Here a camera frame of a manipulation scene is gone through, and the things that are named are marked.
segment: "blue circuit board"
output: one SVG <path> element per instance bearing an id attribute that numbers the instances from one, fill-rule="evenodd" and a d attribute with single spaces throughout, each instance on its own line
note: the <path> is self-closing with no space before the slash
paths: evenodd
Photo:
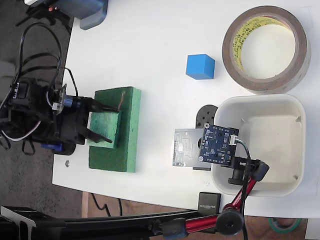
<path id="1" fill-rule="evenodd" d="M 198 160 L 230 165 L 231 157 L 234 157 L 236 153 L 235 138 L 238 135 L 238 129 L 206 123 L 203 128 Z"/>

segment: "electronic component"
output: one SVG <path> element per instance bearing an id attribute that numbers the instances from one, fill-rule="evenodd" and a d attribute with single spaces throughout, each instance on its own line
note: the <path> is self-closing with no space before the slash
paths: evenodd
<path id="1" fill-rule="evenodd" d="M 174 131 L 173 166 L 211 169 L 210 163 L 198 161 L 202 134 L 201 128 Z"/>
<path id="2" fill-rule="evenodd" d="M 230 165 L 235 156 L 235 139 L 239 130 L 206 123 L 200 143 L 198 160 L 212 164 Z"/>

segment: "blue object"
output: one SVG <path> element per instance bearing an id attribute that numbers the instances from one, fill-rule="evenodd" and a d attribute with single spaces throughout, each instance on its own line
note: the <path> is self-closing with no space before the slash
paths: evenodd
<path id="1" fill-rule="evenodd" d="M 207 54 L 188 55 L 186 73 L 193 79 L 213 79 L 215 60 Z"/>
<path id="2" fill-rule="evenodd" d="M 63 145 L 62 143 L 59 143 L 58 145 L 53 145 L 53 144 L 41 144 L 41 147 L 44 149 L 51 149 L 57 152 L 62 152 L 63 151 Z"/>

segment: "dark floor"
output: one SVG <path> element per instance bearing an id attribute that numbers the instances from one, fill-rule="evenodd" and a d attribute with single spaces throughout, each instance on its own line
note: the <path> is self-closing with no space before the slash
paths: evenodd
<path id="1" fill-rule="evenodd" d="M 16 27 L 23 19 L 26 6 L 22 1 L 0 0 L 0 61 L 16 64 L 18 48 L 24 29 L 37 20 L 29 20 Z M 65 64 L 69 34 L 57 21 L 51 29 L 59 38 Z M 57 46 L 45 29 L 35 27 L 26 36 L 24 56 L 40 52 L 57 53 Z M 51 58 L 34 60 L 30 66 L 55 65 Z M 50 81 L 54 72 L 51 70 L 35 71 L 30 77 Z M 22 143 L 12 143 L 12 148 L 5 151 L 0 147 L 0 206 L 30 207 L 54 217 L 76 218 L 81 216 L 82 192 L 52 185 L 53 154 L 36 145 L 34 156 L 26 156 L 21 151 Z"/>

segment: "tape roll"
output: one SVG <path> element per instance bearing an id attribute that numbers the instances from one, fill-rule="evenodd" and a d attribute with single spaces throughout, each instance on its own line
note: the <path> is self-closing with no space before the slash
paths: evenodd
<path id="1" fill-rule="evenodd" d="M 264 79 L 251 77 L 242 66 L 242 46 L 252 31 L 272 24 L 292 31 L 295 39 L 293 58 L 287 68 L 276 76 Z M 276 6 L 258 6 L 242 13 L 230 25 L 223 40 L 222 59 L 233 80 L 250 92 L 280 94 L 294 88 L 306 75 L 311 48 L 301 23 L 290 12 Z"/>

